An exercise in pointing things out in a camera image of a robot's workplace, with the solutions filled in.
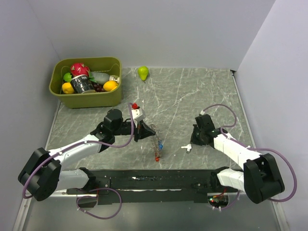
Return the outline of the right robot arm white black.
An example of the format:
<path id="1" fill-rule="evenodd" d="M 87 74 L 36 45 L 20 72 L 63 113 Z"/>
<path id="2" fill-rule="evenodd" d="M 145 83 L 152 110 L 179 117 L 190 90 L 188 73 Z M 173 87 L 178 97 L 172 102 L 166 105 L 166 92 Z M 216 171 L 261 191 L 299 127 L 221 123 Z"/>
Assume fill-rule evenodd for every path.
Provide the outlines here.
<path id="1" fill-rule="evenodd" d="M 260 154 L 233 141 L 233 137 L 222 128 L 215 128 L 211 116 L 195 118 L 191 143 L 209 145 L 233 160 L 240 170 L 220 167 L 211 172 L 210 186 L 220 192 L 231 187 L 246 193 L 255 204 L 276 196 L 285 190 L 277 162 L 271 154 Z"/>

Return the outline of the black tag key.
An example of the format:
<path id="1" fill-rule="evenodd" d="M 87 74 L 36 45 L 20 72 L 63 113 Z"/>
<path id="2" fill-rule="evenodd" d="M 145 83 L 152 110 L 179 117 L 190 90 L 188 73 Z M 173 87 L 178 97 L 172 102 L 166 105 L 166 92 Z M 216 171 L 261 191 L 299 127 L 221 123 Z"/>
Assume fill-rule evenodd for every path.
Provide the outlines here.
<path id="1" fill-rule="evenodd" d="M 190 153 L 191 150 L 192 150 L 192 145 L 191 144 L 187 144 L 185 146 L 182 146 L 181 147 L 182 149 L 185 149 L 186 150 L 186 153 Z"/>

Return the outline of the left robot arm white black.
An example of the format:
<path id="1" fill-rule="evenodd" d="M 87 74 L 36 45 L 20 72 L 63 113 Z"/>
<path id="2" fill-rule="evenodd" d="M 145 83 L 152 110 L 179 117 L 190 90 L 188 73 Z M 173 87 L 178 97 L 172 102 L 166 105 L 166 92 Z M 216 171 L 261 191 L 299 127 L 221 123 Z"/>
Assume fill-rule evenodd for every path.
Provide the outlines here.
<path id="1" fill-rule="evenodd" d="M 128 144 L 115 145 L 116 136 L 129 136 L 138 141 L 156 135 L 145 122 L 141 108 L 129 108 L 126 120 L 118 109 L 108 111 L 103 121 L 86 137 L 52 150 L 36 149 L 18 176 L 23 185 L 23 198 L 34 197 L 37 201 L 47 199 L 55 191 L 76 188 L 90 193 L 96 187 L 96 177 L 86 168 L 67 170 L 71 164 L 108 149 L 124 148 Z"/>

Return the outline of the metal disc with key rings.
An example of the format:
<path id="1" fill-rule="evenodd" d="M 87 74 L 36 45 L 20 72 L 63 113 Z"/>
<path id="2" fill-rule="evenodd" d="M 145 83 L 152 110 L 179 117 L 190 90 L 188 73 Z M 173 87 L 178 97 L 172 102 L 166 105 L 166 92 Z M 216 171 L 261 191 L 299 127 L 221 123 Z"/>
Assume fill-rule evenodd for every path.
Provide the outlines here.
<path id="1" fill-rule="evenodd" d="M 159 137 L 159 132 L 157 130 L 157 127 L 156 125 L 154 124 L 150 124 L 150 128 L 152 128 L 155 132 L 156 132 L 156 135 L 152 136 L 151 137 L 151 141 L 152 141 L 152 148 L 154 150 L 154 155 L 155 155 L 155 158 L 156 157 L 159 157 L 161 158 L 161 150 L 159 150 L 159 143 L 161 142 L 162 143 L 162 140 L 160 139 Z"/>

